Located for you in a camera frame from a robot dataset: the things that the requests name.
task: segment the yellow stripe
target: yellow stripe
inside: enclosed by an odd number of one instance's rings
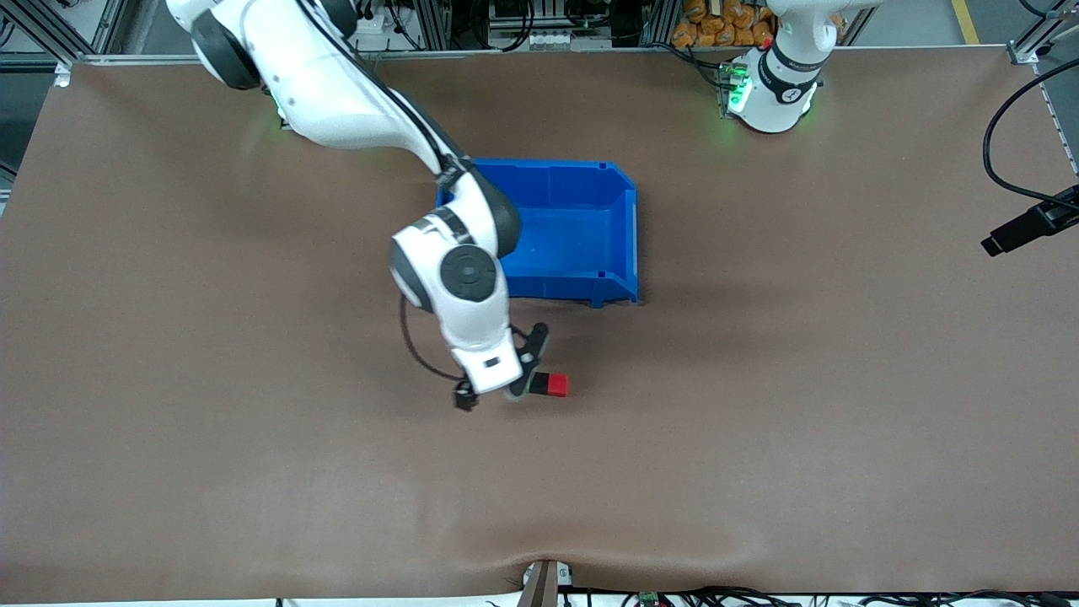
[[[955,18],[959,20],[962,41],[967,44],[981,44],[978,41],[978,31],[974,30],[974,22],[970,19],[970,10],[967,9],[967,0],[952,0],[952,9],[955,10]]]

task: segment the brown tabletop surface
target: brown tabletop surface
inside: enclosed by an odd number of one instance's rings
[[[396,61],[476,156],[614,161],[640,306],[516,300],[569,400],[451,406],[388,238],[435,187],[199,66],[78,67],[0,220],[0,601],[1076,588],[1079,232],[981,167],[1002,49],[836,53],[791,133],[666,54]],[[999,170],[1074,182],[1041,96]],[[423,353],[448,367],[431,318]]]

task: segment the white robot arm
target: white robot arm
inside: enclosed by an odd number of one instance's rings
[[[753,49],[734,60],[746,66],[727,109],[762,133],[781,133],[809,111],[817,75],[835,49],[832,15],[869,9],[885,0],[768,0],[780,28],[767,51]]]
[[[207,10],[210,1],[168,0],[168,8],[217,79],[267,86],[292,129],[317,143],[408,149],[452,193],[393,236],[393,277],[412,305],[438,318],[467,389],[514,384],[511,397],[523,396],[497,260],[517,246],[514,205],[423,110],[352,56],[342,40],[356,26],[350,0],[222,0]],[[529,372],[537,357],[525,357]]]

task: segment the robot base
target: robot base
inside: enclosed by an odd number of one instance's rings
[[[740,82],[732,82],[735,88],[727,95],[726,111],[740,118],[753,129],[762,133],[782,133],[797,124],[798,119],[809,111],[817,84],[805,94],[793,89],[798,95],[794,102],[780,102],[776,94],[762,83],[760,65],[763,54],[760,50],[753,49],[733,61],[736,66],[745,66],[746,74],[741,77]]]

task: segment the blue bin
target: blue bin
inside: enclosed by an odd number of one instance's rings
[[[517,248],[502,258],[510,296],[637,302],[637,187],[615,164],[474,162],[521,216]]]

